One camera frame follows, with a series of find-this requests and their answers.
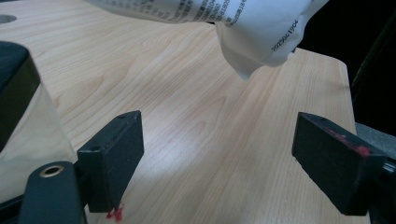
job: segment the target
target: red mark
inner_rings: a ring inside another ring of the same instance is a hole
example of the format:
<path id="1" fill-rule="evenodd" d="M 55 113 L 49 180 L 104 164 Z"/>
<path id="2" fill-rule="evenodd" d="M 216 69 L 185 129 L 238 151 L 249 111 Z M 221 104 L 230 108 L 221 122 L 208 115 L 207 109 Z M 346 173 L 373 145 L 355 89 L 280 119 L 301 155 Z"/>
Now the red mark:
<path id="1" fill-rule="evenodd" d="M 119 209 L 113 210 L 113 211 L 107 213 L 106 218 L 111 219 L 114 217 L 114 219 L 116 219 L 116 222 L 121 222 L 122 221 L 122 209 L 123 209 L 123 207 L 120 206 Z"/>
<path id="2" fill-rule="evenodd" d="M 370 148 L 365 147 L 365 146 L 355 146 L 353 144 L 351 144 L 347 138 L 344 135 L 341 135 L 339 133 L 336 133 L 335 131 L 331 130 L 330 128 L 326 128 L 325 129 L 328 133 L 330 133 L 332 136 L 334 136 L 338 141 L 344 143 L 345 145 L 347 145 L 349 148 L 352 148 L 354 151 L 356 151 L 357 153 L 359 153 L 362 157 L 368 157 L 370 156 Z"/>
<path id="3" fill-rule="evenodd" d="M 370 156 L 370 148 L 364 147 L 364 146 L 359 146 L 356 147 L 356 151 L 359 152 L 363 157 L 368 157 Z"/>

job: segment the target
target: table surface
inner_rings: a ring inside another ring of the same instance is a hole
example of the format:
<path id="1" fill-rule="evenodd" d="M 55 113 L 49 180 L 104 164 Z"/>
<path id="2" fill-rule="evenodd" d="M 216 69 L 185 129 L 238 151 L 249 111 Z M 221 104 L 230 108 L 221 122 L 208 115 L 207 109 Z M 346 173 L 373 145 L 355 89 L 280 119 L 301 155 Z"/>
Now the table surface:
<path id="1" fill-rule="evenodd" d="M 210 24 L 140 21 L 77 0 L 1 3 L 0 14 L 17 17 L 0 24 L 0 40 L 30 50 L 75 149 L 142 112 L 145 155 L 124 223 L 369 223 L 340 215 L 291 156 L 299 111 L 355 132 L 343 63 L 297 49 L 243 80 Z"/>

